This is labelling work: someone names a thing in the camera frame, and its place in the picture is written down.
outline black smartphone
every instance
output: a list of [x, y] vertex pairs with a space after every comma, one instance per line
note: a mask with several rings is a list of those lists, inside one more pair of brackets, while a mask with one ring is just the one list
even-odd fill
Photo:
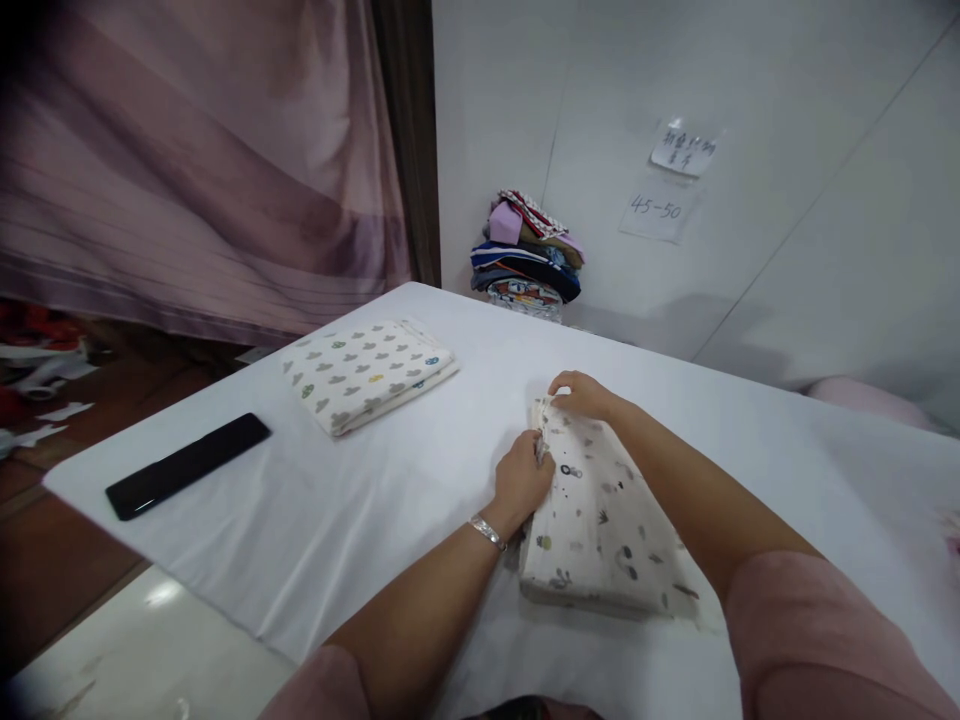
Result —
[[270, 429], [247, 413], [114, 483], [107, 498], [118, 518], [132, 520], [268, 437]]

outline white fabric with gray pattern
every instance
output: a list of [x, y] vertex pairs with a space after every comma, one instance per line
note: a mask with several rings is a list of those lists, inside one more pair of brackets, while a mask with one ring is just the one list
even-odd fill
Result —
[[535, 602], [629, 618], [650, 613], [723, 632], [720, 601], [606, 423], [535, 401], [532, 426], [557, 463], [525, 527], [520, 587]]
[[453, 353], [410, 320], [383, 320], [284, 349], [284, 379], [334, 437], [390, 412], [459, 370]]

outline person's left hand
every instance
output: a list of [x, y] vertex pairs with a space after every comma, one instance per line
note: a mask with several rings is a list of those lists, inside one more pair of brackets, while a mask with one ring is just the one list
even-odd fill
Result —
[[497, 465], [497, 492], [481, 513], [487, 523], [507, 540], [543, 503], [557, 465], [550, 453], [537, 464], [540, 433], [526, 430]]

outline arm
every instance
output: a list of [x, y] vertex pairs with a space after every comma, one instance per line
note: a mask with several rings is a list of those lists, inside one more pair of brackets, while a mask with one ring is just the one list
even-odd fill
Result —
[[[494, 500], [480, 512], [503, 541], [550, 489], [555, 464], [546, 455], [537, 466], [538, 436], [528, 430], [517, 438], [497, 465]], [[426, 707], [460, 649], [499, 557], [496, 545], [462, 525], [324, 643], [356, 659], [373, 717], [412, 717]]]
[[589, 375], [563, 372], [550, 386], [558, 408], [608, 423], [643, 473], [707, 580], [726, 600], [750, 557], [789, 550], [823, 557], [776, 513], [706, 456]]

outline pink curtain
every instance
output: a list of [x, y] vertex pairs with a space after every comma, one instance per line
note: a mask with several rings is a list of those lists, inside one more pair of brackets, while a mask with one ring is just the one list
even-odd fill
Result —
[[0, 294], [279, 345], [410, 278], [366, 2], [69, 8], [5, 110]]

